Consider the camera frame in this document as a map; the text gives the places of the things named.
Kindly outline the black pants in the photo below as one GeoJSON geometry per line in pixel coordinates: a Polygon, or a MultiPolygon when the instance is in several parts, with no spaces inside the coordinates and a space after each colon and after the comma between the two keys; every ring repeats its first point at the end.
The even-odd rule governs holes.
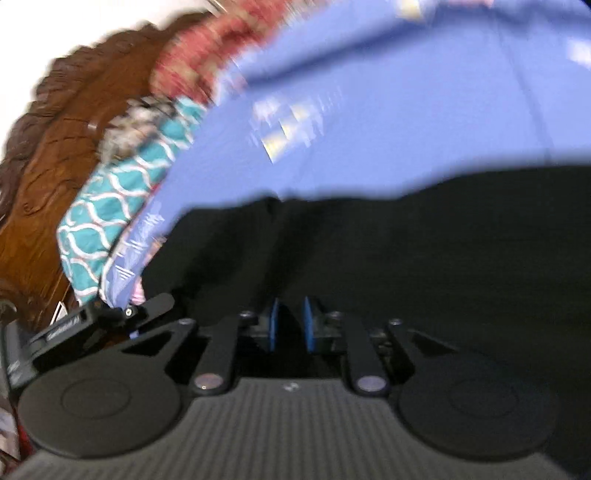
{"type": "Polygon", "coordinates": [[[202,324],[305,297],[398,318],[546,379],[550,455],[590,469],[590,170],[462,176],[394,199],[262,198],[185,213],[142,274],[202,324]]]}

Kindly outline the carved wooden headboard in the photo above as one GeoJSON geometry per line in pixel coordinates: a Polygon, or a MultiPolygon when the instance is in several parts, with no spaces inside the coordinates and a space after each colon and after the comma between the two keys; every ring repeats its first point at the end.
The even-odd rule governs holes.
{"type": "Polygon", "coordinates": [[[129,98],[148,92],[161,49],[204,13],[177,15],[114,33],[57,58],[14,124],[1,162],[1,320],[31,330],[49,324],[58,302],[74,297],[55,232],[94,170],[98,141],[129,98]]]}

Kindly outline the teal white patterned pillow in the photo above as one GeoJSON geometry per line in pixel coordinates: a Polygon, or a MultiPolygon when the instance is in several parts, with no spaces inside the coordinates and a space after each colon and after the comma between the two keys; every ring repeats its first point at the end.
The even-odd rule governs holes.
{"type": "Polygon", "coordinates": [[[78,303],[96,297],[118,238],[193,143],[206,107],[187,97],[130,100],[99,142],[94,172],[56,230],[63,272],[78,303]]]}

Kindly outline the blue patterned bedsheet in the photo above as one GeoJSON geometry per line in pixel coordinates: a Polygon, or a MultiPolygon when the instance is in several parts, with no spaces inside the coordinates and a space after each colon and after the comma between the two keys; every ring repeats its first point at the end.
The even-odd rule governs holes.
{"type": "Polygon", "coordinates": [[[336,1],[232,61],[214,106],[116,243],[125,305],[187,210],[260,196],[386,197],[462,173],[590,152],[590,10],[580,1],[336,1]]]}

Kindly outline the red floral blanket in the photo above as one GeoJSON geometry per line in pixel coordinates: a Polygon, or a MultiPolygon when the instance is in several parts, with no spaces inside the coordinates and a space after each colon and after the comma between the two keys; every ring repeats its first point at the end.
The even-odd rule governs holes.
{"type": "Polygon", "coordinates": [[[228,71],[256,58],[277,35],[328,4],[223,1],[221,13],[199,21],[166,43],[150,72],[149,93],[211,104],[228,71]]]}

